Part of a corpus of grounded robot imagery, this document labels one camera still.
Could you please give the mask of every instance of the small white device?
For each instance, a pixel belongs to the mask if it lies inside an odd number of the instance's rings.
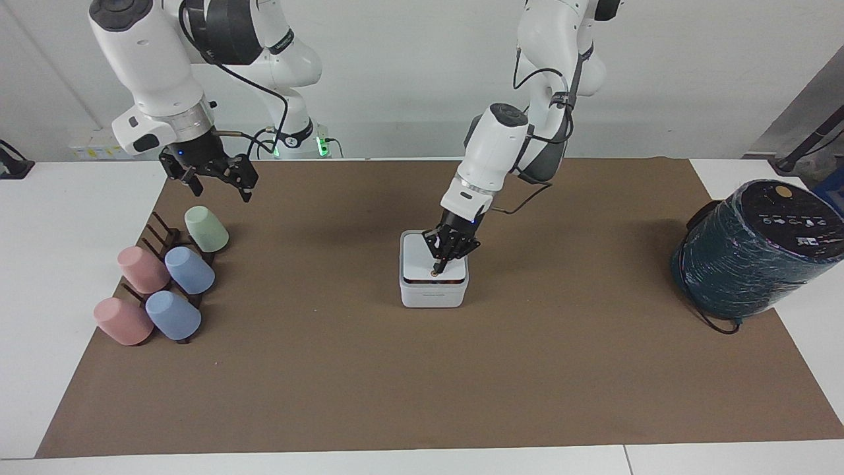
[[[463,303],[469,284],[466,258],[450,261],[440,274],[433,273],[433,268],[434,258],[422,231],[402,234],[398,285],[405,307],[455,308]]]

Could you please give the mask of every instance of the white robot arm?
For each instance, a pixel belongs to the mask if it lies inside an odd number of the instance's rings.
[[[576,97],[594,94],[606,68],[593,52],[592,25],[612,19],[620,0],[527,0],[519,22],[517,61],[530,72],[530,114],[494,104],[475,118],[466,155],[442,198],[440,224],[425,232],[439,274],[480,246],[475,233],[504,178],[547,184],[571,133]]]
[[[225,154],[214,103],[192,75],[191,63],[204,60],[229,66],[259,89],[279,125],[280,155],[326,155],[301,96],[291,89],[315,84],[322,65],[295,39],[279,1],[94,0],[91,28],[135,102],[112,124],[121,146],[132,155],[166,146],[160,159],[168,176],[197,196],[202,185],[196,176],[205,175],[234,185],[245,201],[251,198],[258,176],[246,155]]]

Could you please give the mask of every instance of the plastic cup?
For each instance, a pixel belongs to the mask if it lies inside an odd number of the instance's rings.
[[[185,225],[204,253],[215,253],[229,243],[229,232],[205,206],[194,206],[185,213]]]
[[[94,307],[94,319],[108,336],[130,347],[144,341],[153,332],[153,321],[137,303],[107,298]]]
[[[173,280],[189,295],[205,292],[214,284],[214,269],[188,248],[173,248],[164,262]]]
[[[196,307],[169,291],[157,292],[147,300],[147,314],[161,333],[175,341],[196,333],[203,321]]]
[[[155,293],[170,283],[170,274],[164,263],[147,249],[138,246],[125,248],[117,255],[117,264],[138,292]]]

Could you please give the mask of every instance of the brown tabletop surface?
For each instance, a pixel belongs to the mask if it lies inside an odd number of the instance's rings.
[[[258,163],[248,205],[167,183],[172,226],[201,204],[230,229],[203,326],[96,331],[38,457],[844,438],[776,312],[722,336],[675,289],[709,200],[687,161],[566,161],[484,220],[461,308],[404,308],[399,236],[439,221],[455,167]],[[532,188],[508,183],[512,208]]]

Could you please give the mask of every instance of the pink cup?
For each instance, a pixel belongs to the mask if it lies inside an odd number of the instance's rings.
[[[123,270],[123,276],[138,292],[156,293],[170,283],[167,267],[146,249],[138,246],[125,248],[117,256],[117,263]]]
[[[94,319],[108,336],[127,347],[137,345],[153,332],[153,321],[136,303],[107,298],[94,307]]]

